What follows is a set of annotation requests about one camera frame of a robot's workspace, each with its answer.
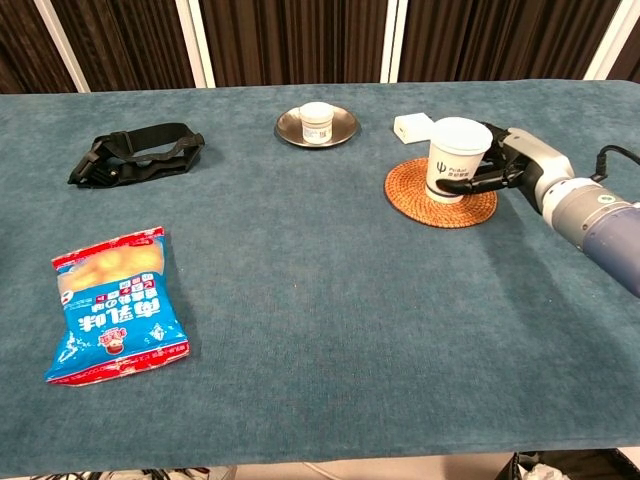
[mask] snack bag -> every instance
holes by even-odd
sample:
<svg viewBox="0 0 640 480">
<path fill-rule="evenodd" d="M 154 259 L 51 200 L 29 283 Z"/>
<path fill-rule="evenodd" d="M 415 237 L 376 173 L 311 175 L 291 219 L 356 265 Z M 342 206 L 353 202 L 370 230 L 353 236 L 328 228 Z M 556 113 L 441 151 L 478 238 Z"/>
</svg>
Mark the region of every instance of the snack bag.
<svg viewBox="0 0 640 480">
<path fill-rule="evenodd" d="M 164 278 L 164 229 L 132 233 L 52 260 L 67 331 L 49 383 L 87 385 L 189 354 Z"/>
</svg>

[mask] brown curtain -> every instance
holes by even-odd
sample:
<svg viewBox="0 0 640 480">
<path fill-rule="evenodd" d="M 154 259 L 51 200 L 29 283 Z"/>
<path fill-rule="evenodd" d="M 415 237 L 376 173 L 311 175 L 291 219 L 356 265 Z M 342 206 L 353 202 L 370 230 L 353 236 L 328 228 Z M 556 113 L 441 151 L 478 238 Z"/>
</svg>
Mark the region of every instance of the brown curtain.
<svg viewBox="0 0 640 480">
<path fill-rule="evenodd" d="M 35 4 L 0 0 L 0 93 L 75 91 Z"/>
<path fill-rule="evenodd" d="M 640 83 L 640 20 L 636 22 L 607 78 Z"/>
<path fill-rule="evenodd" d="M 53 0 L 92 91 L 193 87 L 174 0 Z"/>
<path fill-rule="evenodd" d="M 619 0 L 410 0 L 400 81 L 584 77 Z"/>
<path fill-rule="evenodd" d="M 378 82 L 387 0 L 200 0 L 216 84 Z"/>
</svg>

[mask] small white box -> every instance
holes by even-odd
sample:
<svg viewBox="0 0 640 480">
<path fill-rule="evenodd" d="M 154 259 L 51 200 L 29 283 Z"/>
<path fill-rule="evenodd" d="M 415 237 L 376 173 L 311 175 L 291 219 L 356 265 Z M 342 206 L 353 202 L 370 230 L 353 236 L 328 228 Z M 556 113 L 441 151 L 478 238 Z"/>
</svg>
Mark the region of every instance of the small white box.
<svg viewBox="0 0 640 480">
<path fill-rule="evenodd" d="M 393 122 L 393 132 L 402 143 L 426 142 L 431 139 L 431 120 L 424 113 L 413 113 L 396 117 Z"/>
</svg>

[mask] woven coaster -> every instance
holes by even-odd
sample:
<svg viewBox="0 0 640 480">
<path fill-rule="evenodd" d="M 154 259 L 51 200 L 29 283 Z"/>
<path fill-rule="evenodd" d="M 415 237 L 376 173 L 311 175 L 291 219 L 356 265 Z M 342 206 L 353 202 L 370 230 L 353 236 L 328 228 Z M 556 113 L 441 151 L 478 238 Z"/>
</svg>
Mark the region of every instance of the woven coaster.
<svg viewBox="0 0 640 480">
<path fill-rule="evenodd" d="M 416 158 L 396 166 L 387 175 L 387 198 L 407 217 L 440 228 L 464 228 L 482 223 L 498 205 L 496 192 L 465 195 L 458 203 L 438 203 L 425 192 L 427 159 Z"/>
</svg>

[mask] cup lid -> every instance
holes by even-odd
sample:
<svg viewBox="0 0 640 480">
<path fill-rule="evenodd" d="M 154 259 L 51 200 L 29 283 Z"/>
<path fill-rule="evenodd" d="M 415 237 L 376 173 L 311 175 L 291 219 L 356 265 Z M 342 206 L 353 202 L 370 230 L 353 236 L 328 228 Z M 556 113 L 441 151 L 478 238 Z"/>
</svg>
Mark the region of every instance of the cup lid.
<svg viewBox="0 0 640 480">
<path fill-rule="evenodd" d="M 325 102 L 309 102 L 300 107 L 300 118 L 307 123 L 324 123 L 333 118 L 333 106 Z"/>
<path fill-rule="evenodd" d="M 431 142 L 453 155 L 478 155 L 491 147 L 491 131 L 475 120 L 462 117 L 442 118 L 433 124 Z"/>
</svg>

